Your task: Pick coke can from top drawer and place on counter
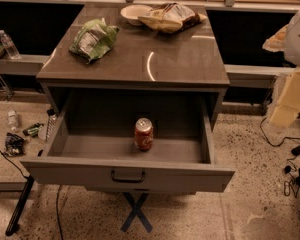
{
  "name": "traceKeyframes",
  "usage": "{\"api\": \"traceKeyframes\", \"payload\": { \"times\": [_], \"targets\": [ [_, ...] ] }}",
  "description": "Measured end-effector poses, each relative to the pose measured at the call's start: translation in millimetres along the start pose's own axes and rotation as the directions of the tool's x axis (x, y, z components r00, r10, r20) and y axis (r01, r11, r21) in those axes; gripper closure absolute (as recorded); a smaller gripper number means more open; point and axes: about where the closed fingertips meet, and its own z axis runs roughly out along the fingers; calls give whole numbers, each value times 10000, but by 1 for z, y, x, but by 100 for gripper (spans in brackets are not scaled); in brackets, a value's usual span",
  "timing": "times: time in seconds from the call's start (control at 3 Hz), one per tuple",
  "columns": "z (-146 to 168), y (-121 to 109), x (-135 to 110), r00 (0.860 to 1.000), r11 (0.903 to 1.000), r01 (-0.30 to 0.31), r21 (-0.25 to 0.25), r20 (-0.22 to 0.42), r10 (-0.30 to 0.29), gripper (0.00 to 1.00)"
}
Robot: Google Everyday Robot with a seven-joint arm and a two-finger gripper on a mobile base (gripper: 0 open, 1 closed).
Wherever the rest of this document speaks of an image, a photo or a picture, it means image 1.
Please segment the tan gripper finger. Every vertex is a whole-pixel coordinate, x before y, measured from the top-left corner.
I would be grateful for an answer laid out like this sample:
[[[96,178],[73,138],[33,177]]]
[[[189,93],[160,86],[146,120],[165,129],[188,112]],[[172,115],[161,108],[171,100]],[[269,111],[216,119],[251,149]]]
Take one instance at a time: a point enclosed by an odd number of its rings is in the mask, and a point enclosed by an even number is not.
[[[268,121],[277,128],[289,127],[300,113],[300,67],[277,77],[268,110]]]
[[[286,30],[287,26],[283,26],[264,42],[262,48],[269,52],[283,52],[285,50]]]

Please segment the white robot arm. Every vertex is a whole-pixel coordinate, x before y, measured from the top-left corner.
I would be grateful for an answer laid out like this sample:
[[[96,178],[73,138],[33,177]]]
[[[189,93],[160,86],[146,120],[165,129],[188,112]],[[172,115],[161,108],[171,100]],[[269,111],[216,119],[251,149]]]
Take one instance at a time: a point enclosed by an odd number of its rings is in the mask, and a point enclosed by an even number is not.
[[[296,65],[292,73],[280,74],[274,83],[266,122],[273,131],[288,128],[300,114],[300,11],[290,22],[268,38],[262,48],[283,52],[286,61]]]

